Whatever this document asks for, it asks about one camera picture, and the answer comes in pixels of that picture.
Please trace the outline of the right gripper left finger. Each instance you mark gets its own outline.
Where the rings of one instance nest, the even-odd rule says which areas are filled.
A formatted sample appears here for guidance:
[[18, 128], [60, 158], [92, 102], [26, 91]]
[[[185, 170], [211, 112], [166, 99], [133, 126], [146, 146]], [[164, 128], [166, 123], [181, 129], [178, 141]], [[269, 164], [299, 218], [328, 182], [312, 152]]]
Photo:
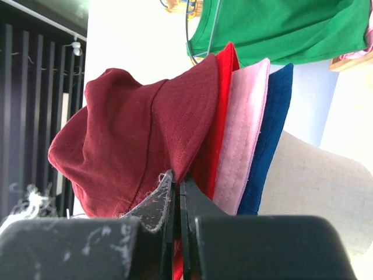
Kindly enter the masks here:
[[174, 175], [120, 218], [34, 218], [1, 230], [2, 279], [172, 279]]

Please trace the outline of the cream mannequin head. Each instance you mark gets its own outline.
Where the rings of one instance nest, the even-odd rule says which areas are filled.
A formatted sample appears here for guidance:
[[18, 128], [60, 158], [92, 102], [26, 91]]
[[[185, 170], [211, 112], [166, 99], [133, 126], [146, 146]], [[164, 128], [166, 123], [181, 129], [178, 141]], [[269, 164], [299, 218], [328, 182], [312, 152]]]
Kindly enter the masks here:
[[316, 215], [339, 232], [351, 256], [372, 244], [372, 174], [359, 162], [283, 131], [259, 207], [261, 215]]

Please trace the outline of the blue hat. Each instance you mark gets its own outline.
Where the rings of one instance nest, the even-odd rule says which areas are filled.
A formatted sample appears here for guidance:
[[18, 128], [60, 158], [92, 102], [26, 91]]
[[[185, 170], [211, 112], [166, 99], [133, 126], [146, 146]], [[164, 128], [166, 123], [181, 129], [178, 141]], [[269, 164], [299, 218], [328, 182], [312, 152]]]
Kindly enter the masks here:
[[265, 181], [290, 107], [293, 64], [269, 75], [268, 93], [247, 184], [238, 207], [239, 215], [257, 215]]

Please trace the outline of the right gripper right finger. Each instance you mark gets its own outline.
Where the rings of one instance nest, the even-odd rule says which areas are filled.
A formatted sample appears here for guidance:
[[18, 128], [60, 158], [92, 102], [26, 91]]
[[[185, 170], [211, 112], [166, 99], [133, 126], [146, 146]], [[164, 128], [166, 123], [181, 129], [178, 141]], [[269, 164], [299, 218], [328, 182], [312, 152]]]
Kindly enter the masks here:
[[354, 279], [334, 227], [317, 216], [231, 216], [193, 178], [180, 185], [185, 279]]

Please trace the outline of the pink hat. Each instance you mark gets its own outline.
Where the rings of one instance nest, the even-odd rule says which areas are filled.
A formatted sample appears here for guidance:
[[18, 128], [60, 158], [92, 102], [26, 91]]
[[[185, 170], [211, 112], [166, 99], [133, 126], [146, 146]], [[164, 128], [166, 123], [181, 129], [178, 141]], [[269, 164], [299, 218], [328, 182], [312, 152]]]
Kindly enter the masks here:
[[232, 74], [223, 143], [213, 202], [236, 215], [243, 196], [262, 125], [270, 60], [236, 70]]

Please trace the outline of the dark maroon hat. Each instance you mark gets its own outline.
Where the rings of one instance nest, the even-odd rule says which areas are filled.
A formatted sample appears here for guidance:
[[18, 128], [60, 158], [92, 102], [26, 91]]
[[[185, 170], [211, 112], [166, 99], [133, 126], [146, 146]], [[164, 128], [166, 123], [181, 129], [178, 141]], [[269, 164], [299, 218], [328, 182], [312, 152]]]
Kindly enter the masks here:
[[86, 86], [86, 106], [54, 138], [50, 163], [72, 182], [89, 217], [134, 208], [173, 170], [188, 172], [216, 112], [214, 55], [173, 79], [142, 85], [111, 68]]

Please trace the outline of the wooden clothes rack with tray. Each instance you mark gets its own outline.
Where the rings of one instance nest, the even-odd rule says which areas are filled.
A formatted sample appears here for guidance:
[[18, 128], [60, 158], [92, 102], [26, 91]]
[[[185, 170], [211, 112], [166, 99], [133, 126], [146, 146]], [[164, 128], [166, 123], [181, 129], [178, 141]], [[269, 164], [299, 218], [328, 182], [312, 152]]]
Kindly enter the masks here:
[[340, 59], [339, 57], [333, 58], [329, 64], [329, 70], [333, 72], [343, 72], [348, 69], [366, 66], [372, 64], [372, 50], [362, 58], [358, 59]]

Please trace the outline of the red hat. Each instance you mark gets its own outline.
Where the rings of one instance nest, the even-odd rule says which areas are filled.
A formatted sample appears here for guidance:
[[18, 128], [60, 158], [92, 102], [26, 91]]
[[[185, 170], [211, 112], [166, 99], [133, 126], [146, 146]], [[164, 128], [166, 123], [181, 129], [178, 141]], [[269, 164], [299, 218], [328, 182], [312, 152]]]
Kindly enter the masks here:
[[168, 143], [176, 176], [175, 205], [181, 214], [180, 183], [190, 173], [202, 193], [213, 196], [232, 73], [239, 69], [233, 43], [173, 79], [175, 108]]

